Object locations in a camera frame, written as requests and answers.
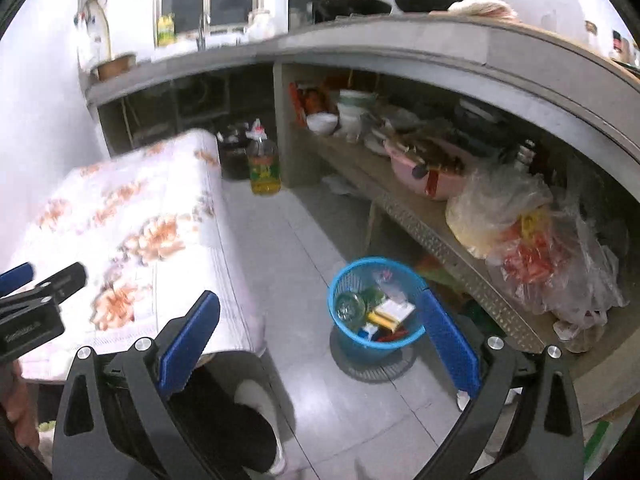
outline frying pan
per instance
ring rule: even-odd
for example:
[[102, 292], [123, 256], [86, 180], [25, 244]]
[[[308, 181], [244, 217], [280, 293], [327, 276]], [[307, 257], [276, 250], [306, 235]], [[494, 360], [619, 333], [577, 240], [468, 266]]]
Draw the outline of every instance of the frying pan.
[[313, 0], [318, 3], [319, 11], [325, 20], [334, 20], [337, 16], [359, 14], [389, 14], [391, 5], [382, 0]]

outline bottle label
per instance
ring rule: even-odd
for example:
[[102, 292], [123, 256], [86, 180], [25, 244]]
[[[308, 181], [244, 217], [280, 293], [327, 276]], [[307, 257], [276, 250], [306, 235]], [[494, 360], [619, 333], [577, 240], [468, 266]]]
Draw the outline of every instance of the bottle label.
[[251, 156], [249, 165], [249, 178], [253, 182], [280, 179], [280, 165], [274, 156]]

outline metal screw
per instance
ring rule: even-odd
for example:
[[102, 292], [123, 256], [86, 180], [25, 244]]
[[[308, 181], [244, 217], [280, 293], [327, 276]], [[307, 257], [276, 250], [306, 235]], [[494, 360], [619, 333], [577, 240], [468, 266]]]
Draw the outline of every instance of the metal screw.
[[487, 344], [489, 345], [489, 348], [493, 348], [494, 350], [502, 350], [504, 347], [504, 341], [496, 335], [492, 335], [488, 339]]
[[78, 350], [78, 359], [87, 359], [91, 355], [91, 349], [88, 346], [83, 346]]
[[134, 346], [136, 350], [143, 352], [151, 346], [151, 339], [149, 339], [148, 337], [141, 337], [136, 341], [136, 344]]
[[557, 346], [553, 345], [546, 349], [546, 353], [548, 353], [553, 359], [558, 359], [562, 355], [561, 350]]

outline person's arm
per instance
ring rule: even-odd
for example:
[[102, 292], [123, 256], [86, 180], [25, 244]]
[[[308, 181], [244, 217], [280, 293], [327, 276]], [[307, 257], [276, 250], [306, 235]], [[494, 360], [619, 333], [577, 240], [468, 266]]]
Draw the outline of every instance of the person's arm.
[[36, 428], [36, 414], [29, 398], [27, 383], [22, 378], [20, 363], [12, 365], [13, 386], [8, 396], [2, 400], [6, 417], [14, 427], [15, 439], [22, 447], [30, 447], [38, 451], [40, 437]]

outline wooden shelf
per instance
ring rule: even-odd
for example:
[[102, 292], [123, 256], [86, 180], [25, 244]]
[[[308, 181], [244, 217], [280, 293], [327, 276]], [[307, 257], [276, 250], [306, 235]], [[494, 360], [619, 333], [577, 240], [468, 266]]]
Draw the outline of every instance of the wooden shelf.
[[474, 258], [456, 240], [445, 220], [446, 202], [416, 195], [394, 175], [388, 159], [342, 139], [314, 136], [295, 126], [321, 158], [380, 206], [422, 247], [437, 257], [476, 301], [495, 319], [520, 349], [541, 352], [558, 344], [553, 331], [555, 317], [534, 316], [497, 290], [484, 261]]

